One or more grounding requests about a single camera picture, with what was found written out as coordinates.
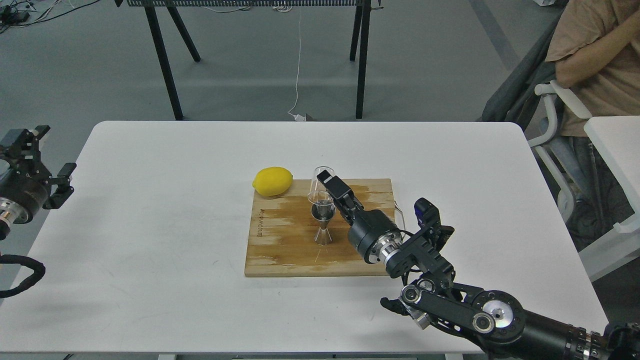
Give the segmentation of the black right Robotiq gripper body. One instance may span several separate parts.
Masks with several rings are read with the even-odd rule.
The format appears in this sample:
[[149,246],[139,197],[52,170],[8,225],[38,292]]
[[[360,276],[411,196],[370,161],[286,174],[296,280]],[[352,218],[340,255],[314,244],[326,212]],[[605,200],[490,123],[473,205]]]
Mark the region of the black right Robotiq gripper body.
[[382,210],[355,209],[344,211],[349,224],[347,239],[368,264],[387,264],[402,244],[398,226]]

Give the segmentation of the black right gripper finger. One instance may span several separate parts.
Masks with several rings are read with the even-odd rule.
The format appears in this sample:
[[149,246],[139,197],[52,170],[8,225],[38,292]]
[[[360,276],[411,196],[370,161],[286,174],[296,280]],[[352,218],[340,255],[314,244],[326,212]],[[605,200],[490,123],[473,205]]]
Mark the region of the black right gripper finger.
[[341,214],[356,214],[364,210],[364,206],[355,196],[354,191],[338,176],[323,170],[317,174],[317,180],[329,193],[335,207]]
[[354,225],[355,221],[355,200],[352,197],[332,197],[332,202],[337,212],[344,219],[349,227]]

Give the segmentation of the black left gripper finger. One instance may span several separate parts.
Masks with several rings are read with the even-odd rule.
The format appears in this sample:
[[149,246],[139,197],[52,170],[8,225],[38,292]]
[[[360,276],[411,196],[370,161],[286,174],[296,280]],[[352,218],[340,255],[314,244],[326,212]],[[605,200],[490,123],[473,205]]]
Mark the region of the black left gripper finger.
[[49,125],[39,125],[34,129],[10,129],[0,142],[1,160],[10,166],[41,162],[41,141],[50,129]]
[[46,178],[42,181],[47,190],[48,197],[45,199],[42,208],[44,210],[59,209],[74,193],[71,185],[73,171],[77,168],[75,162],[67,162],[62,166],[56,177]]

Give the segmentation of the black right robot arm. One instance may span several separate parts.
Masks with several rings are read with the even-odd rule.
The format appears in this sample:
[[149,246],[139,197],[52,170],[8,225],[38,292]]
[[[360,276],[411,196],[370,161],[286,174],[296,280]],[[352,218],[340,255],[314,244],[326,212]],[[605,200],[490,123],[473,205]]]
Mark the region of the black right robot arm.
[[440,251],[454,233],[442,225],[436,206],[414,203],[419,230],[402,239],[402,230],[382,212],[366,210],[352,189],[327,170],[317,180],[349,224],[350,244],[368,264],[382,262],[403,287],[396,299],[380,300],[390,312],[411,317],[478,346],[490,359],[637,360],[639,324],[612,322],[604,333],[524,309],[508,292],[484,290],[454,281],[455,269]]

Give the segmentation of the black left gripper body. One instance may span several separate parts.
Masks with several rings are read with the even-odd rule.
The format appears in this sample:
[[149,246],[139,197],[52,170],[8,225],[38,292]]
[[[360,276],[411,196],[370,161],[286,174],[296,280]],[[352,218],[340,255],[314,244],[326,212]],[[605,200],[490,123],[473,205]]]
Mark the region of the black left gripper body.
[[17,170],[1,161],[0,205],[3,223],[29,223],[38,214],[50,189],[41,180],[51,173],[41,161],[26,161],[25,170]]

